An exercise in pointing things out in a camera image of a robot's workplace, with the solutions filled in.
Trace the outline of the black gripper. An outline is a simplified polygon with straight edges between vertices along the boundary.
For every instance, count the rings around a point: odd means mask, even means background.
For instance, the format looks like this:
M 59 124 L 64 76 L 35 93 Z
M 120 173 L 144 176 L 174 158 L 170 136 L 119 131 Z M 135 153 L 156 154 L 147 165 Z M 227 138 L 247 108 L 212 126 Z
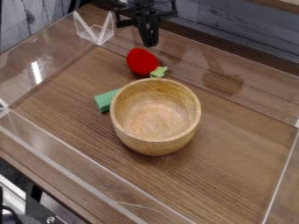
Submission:
M 159 23 L 178 16 L 176 0 L 127 0 L 112 12 L 116 27 L 135 26 L 146 47 L 159 43 Z

